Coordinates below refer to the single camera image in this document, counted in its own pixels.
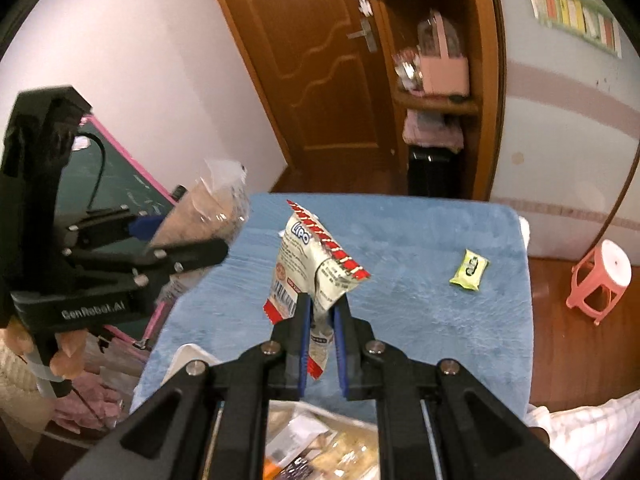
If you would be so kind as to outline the left hand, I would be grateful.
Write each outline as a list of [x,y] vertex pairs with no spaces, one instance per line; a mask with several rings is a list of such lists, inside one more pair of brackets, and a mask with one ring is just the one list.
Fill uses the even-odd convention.
[[85,369],[86,330],[73,330],[62,334],[45,334],[40,339],[29,335],[21,321],[12,316],[1,330],[3,343],[17,356],[26,359],[38,354],[51,373],[63,379],[75,379]]

